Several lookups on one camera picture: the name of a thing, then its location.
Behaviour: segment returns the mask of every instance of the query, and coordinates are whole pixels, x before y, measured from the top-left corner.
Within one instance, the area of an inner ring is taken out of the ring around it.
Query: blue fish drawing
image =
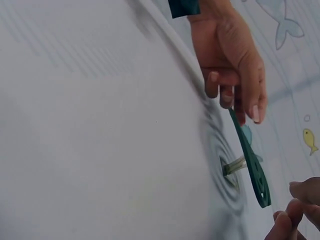
[[[243,134],[245,135],[246,139],[248,140],[248,143],[252,144],[252,132],[248,125],[243,125],[242,127]]]
[[[301,38],[305,35],[296,21],[287,18],[287,0],[255,1],[271,18],[278,22],[275,35],[276,50],[279,50],[284,45],[287,33],[295,38]]]

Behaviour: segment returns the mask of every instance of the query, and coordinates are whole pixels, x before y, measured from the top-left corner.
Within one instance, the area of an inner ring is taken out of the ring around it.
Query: fingernail
[[[288,216],[288,213],[286,211],[280,212],[280,214],[276,217],[275,220],[277,220],[280,216]]]
[[[223,94],[222,95],[222,99],[226,102],[226,103],[230,103],[232,102],[232,100],[234,99],[233,95],[227,95],[227,94]]]
[[[289,182],[289,185],[290,185],[290,187],[294,187],[294,186],[297,186],[300,183],[301,182],[298,182],[298,181],[291,181],[291,182]]]
[[[219,76],[219,73],[217,73],[216,71],[212,71],[209,74],[209,80],[211,82],[216,82],[218,80],[218,76]]]
[[[255,123],[258,123],[260,121],[260,117],[259,117],[259,109],[258,109],[258,105],[254,105],[252,108],[252,120]]]

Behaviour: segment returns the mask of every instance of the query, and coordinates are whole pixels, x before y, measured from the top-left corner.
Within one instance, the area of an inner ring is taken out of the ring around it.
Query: finger
[[[257,124],[262,123],[263,120],[265,119],[267,106],[268,106],[268,96],[267,96],[265,76],[266,76],[265,66],[262,63],[262,66],[259,69],[260,96],[259,96],[259,103],[258,103],[259,121],[257,122]]]
[[[283,211],[276,211],[274,214],[273,214],[273,220],[276,221],[278,215],[280,213],[283,213]],[[296,240],[306,240],[306,238],[298,231],[297,232],[297,238]]]
[[[292,230],[291,220],[286,212],[278,214],[275,223],[264,240],[286,240]]]
[[[301,201],[294,198],[289,202],[285,211],[291,219],[292,224],[292,230],[288,240],[296,240],[298,237],[298,225],[304,215],[303,204]]]
[[[320,206],[320,177],[312,177],[304,182],[291,182],[290,193],[305,204]]]
[[[304,204],[303,212],[309,221],[320,231],[320,206]]]
[[[276,221],[278,215],[279,215],[280,213],[283,213],[283,212],[284,212],[284,211],[276,211],[276,212],[273,214],[273,220]]]
[[[220,106],[229,109],[234,103],[234,93],[232,86],[220,85]]]
[[[218,96],[218,77],[219,74],[216,71],[212,71],[204,82],[205,94],[211,99],[215,99]]]
[[[296,240],[307,240],[299,231]]]
[[[246,113],[242,104],[242,87],[238,85],[234,88],[234,112],[239,124],[242,126],[246,123]]]
[[[304,215],[303,203],[294,198],[289,202],[285,211],[291,219],[292,228],[297,228]]]
[[[259,105],[261,96],[260,82],[265,81],[263,62],[257,51],[248,54],[239,64],[242,86],[243,108],[246,114],[255,122],[260,123],[259,107],[264,112],[264,105]]]
[[[240,85],[240,75],[233,69],[227,67],[207,67],[201,68],[203,77],[205,80],[209,78],[210,73],[218,73],[217,83],[218,85],[231,86]]]

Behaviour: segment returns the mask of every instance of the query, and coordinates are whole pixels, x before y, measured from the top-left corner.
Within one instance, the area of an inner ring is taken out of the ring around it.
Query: hand
[[[209,98],[234,105],[241,125],[246,114],[260,124],[266,114],[265,67],[250,29],[229,0],[199,0],[201,14],[189,16],[196,57]]]
[[[296,199],[288,204],[285,212],[273,215],[275,223],[265,240],[306,240],[297,229],[303,214],[320,231],[320,177],[292,182],[290,192]]]

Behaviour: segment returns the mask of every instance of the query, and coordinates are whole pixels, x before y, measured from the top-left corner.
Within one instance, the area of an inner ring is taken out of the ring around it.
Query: fish tail
[[[319,150],[319,148],[317,148],[315,145],[313,145],[313,147],[311,148],[311,151],[310,151],[310,156],[312,155],[312,154],[314,154],[316,151],[318,151]]]
[[[279,23],[276,29],[275,46],[277,50],[279,50],[285,43],[287,36],[286,33],[295,38],[301,38],[305,35],[304,31],[296,21],[285,18]]]

